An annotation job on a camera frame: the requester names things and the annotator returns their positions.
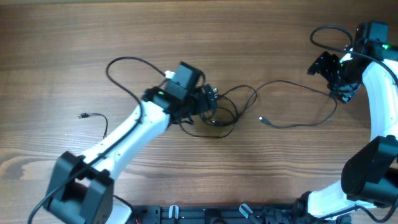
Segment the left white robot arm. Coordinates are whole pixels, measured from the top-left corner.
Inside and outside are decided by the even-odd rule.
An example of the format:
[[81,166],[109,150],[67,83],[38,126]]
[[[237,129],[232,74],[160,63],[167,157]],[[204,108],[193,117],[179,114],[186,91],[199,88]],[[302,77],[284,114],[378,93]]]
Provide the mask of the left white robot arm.
[[65,223],[131,223],[133,207],[114,196],[114,184],[139,151],[171,124],[216,107],[205,74],[180,62],[176,72],[147,89],[136,109],[108,137],[76,156],[56,161],[40,206]]

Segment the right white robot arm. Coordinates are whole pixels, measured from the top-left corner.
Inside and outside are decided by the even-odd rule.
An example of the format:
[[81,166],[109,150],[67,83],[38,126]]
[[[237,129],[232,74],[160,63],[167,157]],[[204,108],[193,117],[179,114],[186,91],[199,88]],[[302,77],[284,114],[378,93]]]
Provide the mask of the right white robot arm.
[[[370,138],[343,167],[340,180],[298,199],[295,212],[311,221],[339,222],[362,210],[376,223],[384,223],[397,210],[397,46],[387,41],[388,25],[379,21],[359,24],[343,49],[321,44],[325,51],[307,73],[320,74],[330,93],[343,103],[353,99],[360,87],[368,97]],[[338,57],[336,52],[343,53]]]

